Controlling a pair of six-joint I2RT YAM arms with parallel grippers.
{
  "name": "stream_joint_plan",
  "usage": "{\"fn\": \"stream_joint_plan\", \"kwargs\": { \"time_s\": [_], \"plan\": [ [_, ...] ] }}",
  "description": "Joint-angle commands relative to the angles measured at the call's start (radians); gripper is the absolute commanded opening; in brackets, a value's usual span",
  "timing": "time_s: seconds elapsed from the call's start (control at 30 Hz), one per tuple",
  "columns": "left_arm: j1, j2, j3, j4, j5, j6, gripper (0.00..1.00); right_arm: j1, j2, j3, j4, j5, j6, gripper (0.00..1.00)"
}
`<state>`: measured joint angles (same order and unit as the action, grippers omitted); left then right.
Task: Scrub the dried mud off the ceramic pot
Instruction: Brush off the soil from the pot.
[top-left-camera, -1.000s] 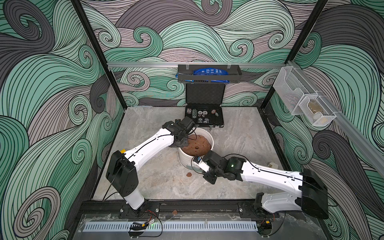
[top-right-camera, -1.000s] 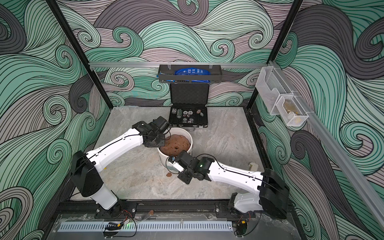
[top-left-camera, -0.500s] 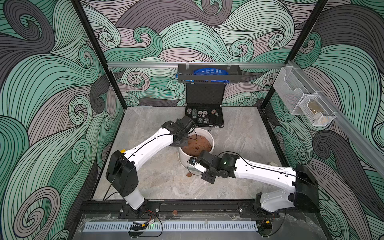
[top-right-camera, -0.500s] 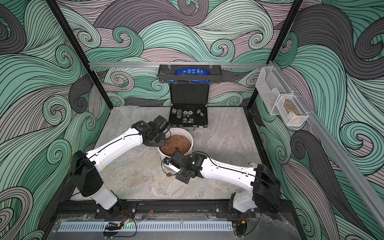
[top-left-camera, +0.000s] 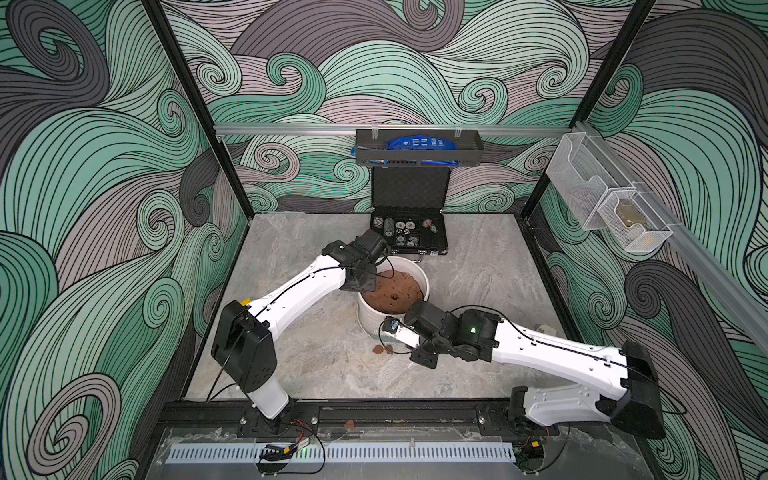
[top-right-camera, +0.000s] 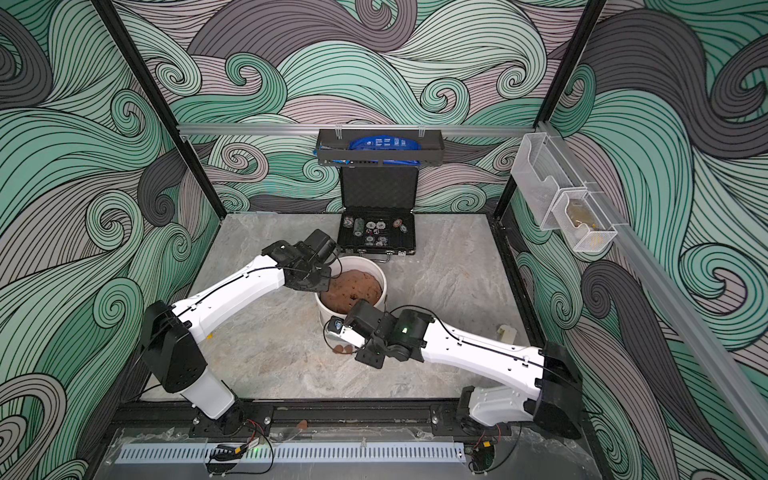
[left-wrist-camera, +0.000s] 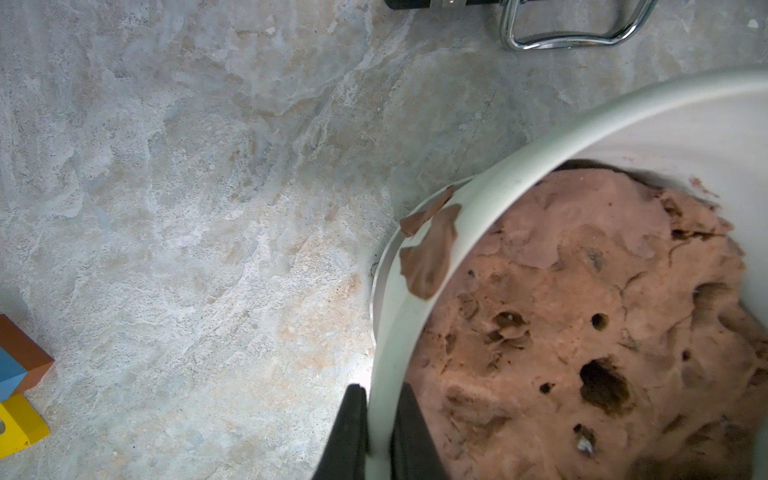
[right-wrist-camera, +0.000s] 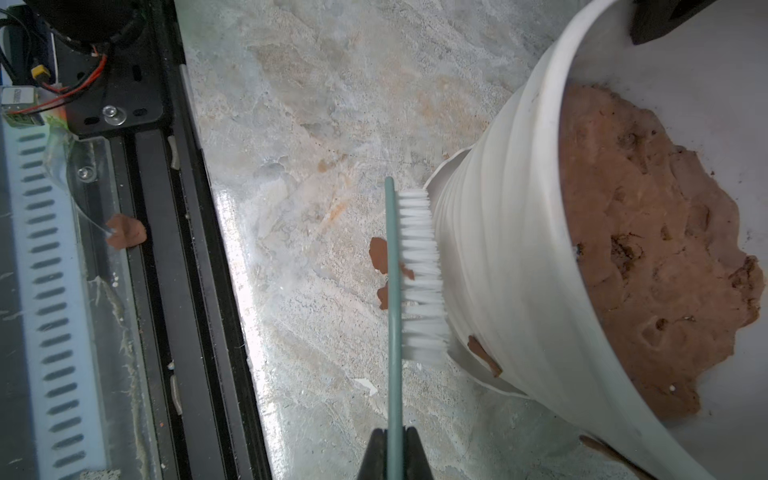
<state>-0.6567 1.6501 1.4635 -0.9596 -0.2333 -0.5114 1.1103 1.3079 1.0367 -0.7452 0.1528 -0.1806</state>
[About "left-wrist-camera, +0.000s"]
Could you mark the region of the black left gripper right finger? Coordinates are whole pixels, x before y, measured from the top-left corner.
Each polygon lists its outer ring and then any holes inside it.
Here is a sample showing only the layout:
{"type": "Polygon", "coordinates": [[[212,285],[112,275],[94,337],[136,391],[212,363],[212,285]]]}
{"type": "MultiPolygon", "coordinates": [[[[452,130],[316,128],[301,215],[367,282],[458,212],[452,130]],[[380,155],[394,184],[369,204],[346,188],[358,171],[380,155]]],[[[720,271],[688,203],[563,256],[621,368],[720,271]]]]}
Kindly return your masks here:
{"type": "Polygon", "coordinates": [[[448,480],[412,387],[403,384],[391,441],[391,478],[448,480]]]}

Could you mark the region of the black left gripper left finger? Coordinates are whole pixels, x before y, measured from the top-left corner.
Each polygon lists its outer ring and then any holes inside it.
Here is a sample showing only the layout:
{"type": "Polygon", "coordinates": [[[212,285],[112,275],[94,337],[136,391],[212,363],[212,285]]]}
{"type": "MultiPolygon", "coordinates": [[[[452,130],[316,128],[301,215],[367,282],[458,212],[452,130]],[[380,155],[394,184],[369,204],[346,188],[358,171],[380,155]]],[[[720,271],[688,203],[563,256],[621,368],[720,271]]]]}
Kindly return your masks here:
{"type": "Polygon", "coordinates": [[[350,384],[312,479],[363,480],[367,441],[366,391],[350,384]]]}

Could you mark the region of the white ceramic pot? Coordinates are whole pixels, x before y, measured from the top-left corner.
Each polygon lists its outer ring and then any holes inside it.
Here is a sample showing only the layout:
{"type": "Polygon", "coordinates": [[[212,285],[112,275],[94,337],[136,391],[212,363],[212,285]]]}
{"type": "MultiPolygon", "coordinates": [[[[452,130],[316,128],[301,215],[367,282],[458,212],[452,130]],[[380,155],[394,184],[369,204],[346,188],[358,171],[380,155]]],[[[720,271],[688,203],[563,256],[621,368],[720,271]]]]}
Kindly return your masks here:
{"type": "MultiPolygon", "coordinates": [[[[747,256],[742,300],[767,317],[767,71],[725,69],[652,85],[587,111],[460,180],[450,253],[458,265],[491,224],[536,182],[569,160],[648,175],[714,203],[747,256]]],[[[365,475],[392,475],[391,438],[406,369],[432,300],[412,295],[399,253],[421,235],[395,234],[376,269],[370,313],[376,351],[367,409],[365,475]]]]}

